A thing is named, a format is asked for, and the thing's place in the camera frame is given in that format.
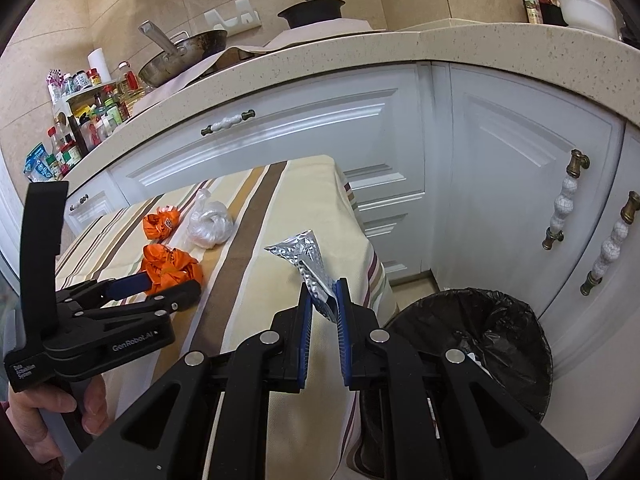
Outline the small orange bag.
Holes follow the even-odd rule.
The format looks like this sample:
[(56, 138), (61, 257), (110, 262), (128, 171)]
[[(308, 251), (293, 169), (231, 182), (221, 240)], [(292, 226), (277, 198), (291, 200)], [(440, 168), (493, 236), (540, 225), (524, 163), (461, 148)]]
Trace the small orange bag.
[(171, 237), (180, 224), (180, 211), (174, 206), (157, 208), (142, 219), (142, 229), (148, 240), (161, 242)]

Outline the metal wok pan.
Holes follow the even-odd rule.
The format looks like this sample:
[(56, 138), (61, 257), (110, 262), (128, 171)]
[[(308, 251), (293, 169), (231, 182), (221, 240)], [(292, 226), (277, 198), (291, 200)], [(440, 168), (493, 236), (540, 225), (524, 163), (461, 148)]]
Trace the metal wok pan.
[(225, 30), (212, 29), (173, 42), (151, 21), (143, 22), (139, 32), (162, 49), (139, 72), (139, 78), (152, 88), (166, 84), (199, 62), (222, 52), (228, 37)]

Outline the beige stove cover cloth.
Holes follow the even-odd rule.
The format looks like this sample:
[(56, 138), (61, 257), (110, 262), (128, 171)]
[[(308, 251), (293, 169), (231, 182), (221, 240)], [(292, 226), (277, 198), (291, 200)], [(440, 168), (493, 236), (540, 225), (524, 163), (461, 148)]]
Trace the beige stove cover cloth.
[(186, 88), (186, 86), (192, 84), (192, 82), (202, 77), (216, 74), (244, 61), (251, 60), (252, 58), (257, 58), (258, 56), (277, 52), (289, 47), (299, 46), (300, 44), (309, 44), (310, 42), (349, 35), (367, 34), (368, 32), (374, 32), (374, 28), (367, 21), (356, 20), (356, 18), (336, 18), (335, 20), (285, 30), (268, 42), (265, 47), (226, 47), (223, 51), (209, 56), (204, 61), (196, 63), (184, 73), (166, 82), (166, 84), (162, 84), (160, 88), (148, 93), (134, 104), (131, 114), (132, 116), (139, 115), (151, 106), (168, 99), (173, 94)]

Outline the striped tablecloth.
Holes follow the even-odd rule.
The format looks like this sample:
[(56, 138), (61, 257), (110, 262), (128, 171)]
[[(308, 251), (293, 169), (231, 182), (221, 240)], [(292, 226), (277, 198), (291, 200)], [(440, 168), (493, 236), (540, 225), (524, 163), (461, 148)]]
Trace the striped tablecloth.
[[(344, 278), (352, 300), (381, 322), (397, 310), (384, 266), (357, 218), (341, 170), (328, 156), (275, 162), (208, 181), (235, 228), (226, 244), (200, 252), (201, 300), (174, 316), (165, 350), (109, 372), (116, 420), (67, 469), (71, 479), (201, 479), (218, 417), (214, 359), (266, 330), (297, 304), (302, 279), (268, 248), (309, 230), (323, 263)], [(312, 319), (309, 373), (300, 393), (268, 398), (270, 479), (351, 479), (359, 433), (356, 394), (343, 384), (336, 327)]]

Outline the silver foil blister wrapper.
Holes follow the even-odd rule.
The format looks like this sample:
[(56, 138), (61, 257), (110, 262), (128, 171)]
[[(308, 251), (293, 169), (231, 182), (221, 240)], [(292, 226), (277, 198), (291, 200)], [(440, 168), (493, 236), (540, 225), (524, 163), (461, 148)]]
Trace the silver foil blister wrapper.
[(310, 293), (316, 310), (330, 322), (337, 323), (335, 282), (324, 266), (318, 240), (313, 230), (293, 235), (265, 251), (295, 266)]

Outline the white double wall outlet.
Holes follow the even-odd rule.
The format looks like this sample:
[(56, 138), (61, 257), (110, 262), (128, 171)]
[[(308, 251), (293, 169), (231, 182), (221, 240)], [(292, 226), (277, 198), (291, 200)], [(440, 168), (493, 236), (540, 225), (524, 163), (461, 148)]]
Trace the white double wall outlet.
[(217, 9), (210, 9), (204, 13), (204, 20), (211, 29), (223, 30), (229, 37), (262, 26), (262, 19), (250, 0), (235, 0), (234, 10), (228, 18)]

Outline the black-lined trash bin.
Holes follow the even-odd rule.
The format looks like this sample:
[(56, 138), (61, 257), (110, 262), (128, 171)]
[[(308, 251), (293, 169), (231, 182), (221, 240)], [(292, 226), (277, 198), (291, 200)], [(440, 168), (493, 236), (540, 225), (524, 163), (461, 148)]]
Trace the black-lined trash bin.
[[(380, 327), (405, 338), (416, 351), (461, 350), (541, 424), (550, 398), (550, 350), (524, 302), (486, 289), (436, 292)], [(361, 429), (352, 462), (362, 474), (387, 479), (380, 400), (377, 394), (357, 392)]]

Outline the blue snack bag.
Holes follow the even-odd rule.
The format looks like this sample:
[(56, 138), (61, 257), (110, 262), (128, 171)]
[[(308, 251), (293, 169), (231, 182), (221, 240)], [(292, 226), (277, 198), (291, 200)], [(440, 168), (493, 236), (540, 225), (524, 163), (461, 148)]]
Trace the blue snack bag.
[(38, 143), (26, 156), (23, 174), (30, 182), (55, 181), (56, 177), (47, 163), (49, 156), (42, 143)]

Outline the white paper towel roll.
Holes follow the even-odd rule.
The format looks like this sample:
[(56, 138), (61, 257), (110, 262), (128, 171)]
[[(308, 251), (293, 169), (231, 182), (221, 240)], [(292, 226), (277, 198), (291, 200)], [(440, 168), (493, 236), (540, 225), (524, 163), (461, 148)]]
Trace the white paper towel roll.
[(92, 70), (96, 70), (98, 72), (102, 82), (112, 80), (102, 48), (97, 48), (88, 55), (88, 63)]

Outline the red packet by bottle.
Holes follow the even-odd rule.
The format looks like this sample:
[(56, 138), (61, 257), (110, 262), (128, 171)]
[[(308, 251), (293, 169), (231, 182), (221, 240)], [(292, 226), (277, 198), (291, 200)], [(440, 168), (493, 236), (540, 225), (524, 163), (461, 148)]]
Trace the red packet by bottle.
[(556, 0), (539, 0), (544, 24), (566, 26), (560, 6)]

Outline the large orange bag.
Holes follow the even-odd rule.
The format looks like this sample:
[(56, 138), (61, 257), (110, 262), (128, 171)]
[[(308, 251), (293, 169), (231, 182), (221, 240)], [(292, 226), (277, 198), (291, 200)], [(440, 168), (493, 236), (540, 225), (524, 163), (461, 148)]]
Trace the large orange bag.
[(145, 291), (146, 296), (188, 281), (203, 284), (203, 272), (198, 260), (181, 249), (162, 244), (143, 247), (140, 271), (151, 281), (151, 285)]

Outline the black pot with lid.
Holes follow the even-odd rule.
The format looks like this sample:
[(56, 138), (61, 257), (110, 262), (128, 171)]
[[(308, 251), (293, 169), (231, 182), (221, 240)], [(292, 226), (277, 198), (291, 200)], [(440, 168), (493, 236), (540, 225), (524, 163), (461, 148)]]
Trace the black pot with lid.
[(342, 17), (344, 0), (303, 0), (278, 13), (290, 29), (314, 23), (337, 20)]

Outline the condiment rack with bottles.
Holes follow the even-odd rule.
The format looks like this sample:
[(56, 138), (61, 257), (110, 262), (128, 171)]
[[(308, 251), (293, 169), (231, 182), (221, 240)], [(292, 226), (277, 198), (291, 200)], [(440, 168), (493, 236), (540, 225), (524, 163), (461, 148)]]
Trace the condiment rack with bottles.
[(120, 95), (117, 68), (102, 82), (96, 70), (62, 73), (50, 70), (46, 84), (52, 103), (53, 125), (47, 136), (52, 154), (47, 163), (67, 174), (81, 159), (106, 141), (132, 115)]

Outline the clear plastic bag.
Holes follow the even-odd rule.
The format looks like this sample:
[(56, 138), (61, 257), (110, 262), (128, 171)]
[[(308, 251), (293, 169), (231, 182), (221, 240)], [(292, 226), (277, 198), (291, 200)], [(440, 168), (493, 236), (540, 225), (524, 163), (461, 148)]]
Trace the clear plastic bag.
[(186, 236), (195, 246), (212, 249), (233, 234), (234, 220), (229, 209), (212, 199), (209, 190), (199, 190), (186, 224)]

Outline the cooking oil bottle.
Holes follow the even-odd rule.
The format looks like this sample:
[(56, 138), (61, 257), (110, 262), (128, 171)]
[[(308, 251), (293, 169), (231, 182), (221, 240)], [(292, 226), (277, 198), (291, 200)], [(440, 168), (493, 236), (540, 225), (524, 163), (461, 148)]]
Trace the cooking oil bottle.
[(134, 114), (134, 104), (149, 92), (149, 87), (136, 75), (128, 61), (122, 61), (118, 64), (117, 76), (122, 102), (126, 105), (128, 114), (132, 115)]

